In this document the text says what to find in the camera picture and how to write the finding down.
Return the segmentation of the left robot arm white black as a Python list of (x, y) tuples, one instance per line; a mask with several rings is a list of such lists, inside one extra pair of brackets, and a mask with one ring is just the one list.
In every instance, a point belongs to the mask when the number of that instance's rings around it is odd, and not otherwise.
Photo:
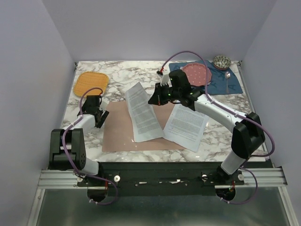
[(87, 96), (80, 101), (77, 118), (62, 129), (54, 129), (50, 136), (50, 170), (74, 170), (78, 175), (88, 175), (89, 182), (99, 186), (104, 182), (101, 163), (87, 157), (85, 135), (94, 128), (101, 128), (109, 115), (107, 98), (100, 95)]

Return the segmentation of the printed paper sheet top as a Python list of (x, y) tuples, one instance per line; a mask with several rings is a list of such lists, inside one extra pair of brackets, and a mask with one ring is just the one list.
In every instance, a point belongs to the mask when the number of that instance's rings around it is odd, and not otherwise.
[(136, 83), (125, 93), (126, 103), (132, 120), (134, 141), (137, 143), (162, 138), (163, 129), (153, 107), (148, 104), (149, 96), (141, 83)]

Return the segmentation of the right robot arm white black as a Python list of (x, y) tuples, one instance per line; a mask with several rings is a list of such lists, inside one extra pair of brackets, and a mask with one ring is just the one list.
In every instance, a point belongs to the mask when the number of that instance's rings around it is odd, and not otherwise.
[(172, 101), (179, 101), (184, 107), (209, 116), (232, 133), (231, 152), (216, 173), (217, 181), (223, 185), (233, 180), (233, 174), (265, 141), (260, 117), (256, 113), (235, 111), (206, 96), (205, 92), (191, 86), (182, 70), (163, 75), (148, 103), (161, 106)]

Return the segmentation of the pink folder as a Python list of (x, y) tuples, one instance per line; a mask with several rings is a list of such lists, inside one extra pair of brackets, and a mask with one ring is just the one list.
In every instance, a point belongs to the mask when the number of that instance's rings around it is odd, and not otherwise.
[(184, 149), (184, 147), (164, 138), (140, 143), (134, 142), (132, 121), (126, 102), (110, 102), (107, 110), (109, 111), (109, 115), (104, 123), (102, 144), (102, 151), (104, 153)]

